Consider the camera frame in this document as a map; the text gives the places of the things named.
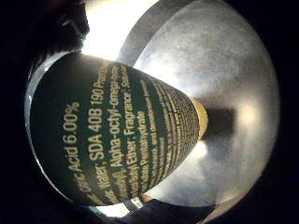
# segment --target stainless steel surface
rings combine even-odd
[[[210,120],[199,147],[149,195],[185,206],[241,198],[278,128],[275,72],[252,28],[222,1],[194,1],[161,27],[135,68],[199,99]]]

